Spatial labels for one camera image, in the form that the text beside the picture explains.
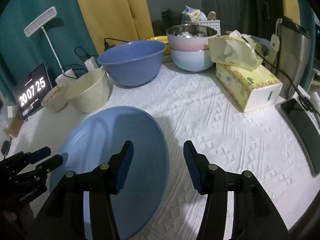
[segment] white tablecloth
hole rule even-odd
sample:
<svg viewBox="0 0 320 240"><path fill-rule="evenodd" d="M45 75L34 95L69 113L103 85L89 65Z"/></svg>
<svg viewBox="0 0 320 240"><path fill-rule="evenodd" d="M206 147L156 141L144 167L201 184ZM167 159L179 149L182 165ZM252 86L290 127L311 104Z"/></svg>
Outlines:
<svg viewBox="0 0 320 240"><path fill-rule="evenodd" d="M191 74L174 63L139 88L113 85L105 108L135 106L151 114L162 128L170 156L167 190L148 225L133 239L196 239L206 196L193 188L182 146L192 140L199 153L225 171L250 170L276 205L287 228L306 211L320 188L288 125L275 106L241 113L235 100L215 78L215 69ZM69 133L89 114L71 106L59 113L39 110L12 141L9 155L49 146L56 154ZM37 214L48 192L31 203ZM231 237L233 197L228 196L225 239Z"/></svg>

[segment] screw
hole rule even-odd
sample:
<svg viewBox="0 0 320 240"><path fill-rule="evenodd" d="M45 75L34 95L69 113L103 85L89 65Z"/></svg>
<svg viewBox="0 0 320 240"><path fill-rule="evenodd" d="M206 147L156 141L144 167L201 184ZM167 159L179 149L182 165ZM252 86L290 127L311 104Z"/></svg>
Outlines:
<svg viewBox="0 0 320 240"><path fill-rule="evenodd" d="M101 165L100 165L100 169L101 169L101 170L107 170L107 169L109 169L109 164L107 164L107 163L101 164Z"/></svg>
<svg viewBox="0 0 320 240"><path fill-rule="evenodd" d="M215 171L218 168L218 166L215 164L209 164L208 168L209 168L209 170Z"/></svg>
<svg viewBox="0 0 320 240"><path fill-rule="evenodd" d="M67 178L71 178L73 175L74 175L73 171L68 171L68 172L66 173L66 177L67 177Z"/></svg>
<svg viewBox="0 0 320 240"><path fill-rule="evenodd" d="M243 175L250 178L252 176L252 173L251 171L244 171Z"/></svg>

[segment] plastic basket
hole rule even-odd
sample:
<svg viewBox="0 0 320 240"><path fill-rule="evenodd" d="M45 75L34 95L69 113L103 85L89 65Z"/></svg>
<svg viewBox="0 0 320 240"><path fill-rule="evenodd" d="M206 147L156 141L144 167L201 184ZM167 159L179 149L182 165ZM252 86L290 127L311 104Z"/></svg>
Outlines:
<svg viewBox="0 0 320 240"><path fill-rule="evenodd" d="M212 21L198 21L198 22L190 22L186 21L186 24L196 24L196 25L204 25L215 29L218 33L218 36L221 35L220 32L220 20L212 20Z"/></svg>

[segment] large blue round tray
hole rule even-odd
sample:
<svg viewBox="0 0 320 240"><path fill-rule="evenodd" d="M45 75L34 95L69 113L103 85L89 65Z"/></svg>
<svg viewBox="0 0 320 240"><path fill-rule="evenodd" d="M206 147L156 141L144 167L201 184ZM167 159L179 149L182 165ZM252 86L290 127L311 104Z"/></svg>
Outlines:
<svg viewBox="0 0 320 240"><path fill-rule="evenodd" d="M122 240L137 234L151 219L163 198L168 180L168 147L157 122L145 111L130 106L103 110L79 125L59 154L68 159L50 177L50 192L67 171L92 171L119 153L124 142L134 145L132 163L124 188L111 195L113 213ZM89 194L84 194L86 238L92 239Z"/></svg>

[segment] light blue bowl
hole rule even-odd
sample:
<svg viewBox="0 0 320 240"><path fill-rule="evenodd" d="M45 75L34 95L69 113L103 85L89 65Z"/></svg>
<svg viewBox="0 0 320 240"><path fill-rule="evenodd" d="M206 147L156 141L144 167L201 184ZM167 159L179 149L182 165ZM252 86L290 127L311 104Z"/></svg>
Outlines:
<svg viewBox="0 0 320 240"><path fill-rule="evenodd" d="M111 195L113 214L122 240L138 233L159 207L168 180L167 143L151 115L135 107L118 106L98 112L79 125L62 145L64 163L52 171L50 192L67 171L92 171L119 153L124 142L134 153L124 188ZM91 240L89 194L84 194L84 229Z"/></svg>
<svg viewBox="0 0 320 240"><path fill-rule="evenodd" d="M170 49L173 62L184 70L190 72L201 72L213 65L209 50L199 51L177 51Z"/></svg>
<svg viewBox="0 0 320 240"><path fill-rule="evenodd" d="M108 49L98 62L118 84L140 86L159 73L166 46L160 41L133 41Z"/></svg>

